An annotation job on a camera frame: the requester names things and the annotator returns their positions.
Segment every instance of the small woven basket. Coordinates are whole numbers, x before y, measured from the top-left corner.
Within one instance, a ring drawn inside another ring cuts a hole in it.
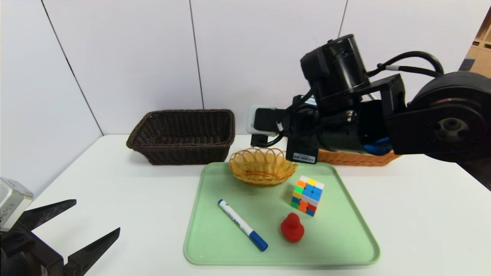
[[[274,186],[283,183],[297,170],[297,164],[285,159],[277,148],[248,148],[232,154],[232,173],[246,184]]]
[[[230,110],[163,110],[147,113],[126,146],[152,165],[223,162],[235,138]]]
[[[318,161],[329,163],[331,165],[385,166],[398,157],[400,157],[400,155],[395,155],[392,151],[386,155],[374,156],[351,152],[332,152],[321,149],[319,150]]]

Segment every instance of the red rubber duck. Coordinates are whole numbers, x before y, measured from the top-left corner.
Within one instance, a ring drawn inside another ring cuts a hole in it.
[[[300,223],[298,215],[289,213],[286,219],[281,223],[281,232],[288,241],[296,243],[302,239],[305,230]]]

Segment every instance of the green tray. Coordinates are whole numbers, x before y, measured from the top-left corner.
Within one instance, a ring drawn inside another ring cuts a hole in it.
[[[301,175],[326,185],[314,217],[289,205]],[[220,209],[220,199],[268,243],[264,252]],[[298,243],[280,231],[290,212],[305,227]],[[332,166],[300,164],[285,183],[255,187],[236,179],[228,163],[211,163],[201,173],[184,255],[196,265],[352,266],[377,262],[380,249]]]

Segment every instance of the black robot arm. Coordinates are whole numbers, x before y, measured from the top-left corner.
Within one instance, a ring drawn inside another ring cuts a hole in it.
[[[434,71],[392,65],[406,57],[421,57]],[[407,52],[367,72],[353,35],[307,53],[301,67],[310,84],[286,110],[258,109],[254,128],[288,137],[286,158],[316,163],[319,149],[384,155],[426,154],[462,162],[491,157],[491,79],[474,73],[444,74],[438,60],[424,52]],[[399,74],[375,82],[382,70],[399,70],[435,77],[406,105]],[[362,96],[380,92],[380,100]],[[313,95],[315,102],[308,101]],[[266,144],[267,136],[252,133],[251,145]]]

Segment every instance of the brown wicker basket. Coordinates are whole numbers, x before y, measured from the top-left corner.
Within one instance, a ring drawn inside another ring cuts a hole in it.
[[[147,113],[126,146],[153,165],[223,162],[235,138],[230,110],[164,110]]]
[[[382,156],[374,156],[351,152],[332,152],[320,149],[318,161],[329,163],[331,165],[385,166],[398,157],[400,157],[400,155],[395,155],[394,152]]]

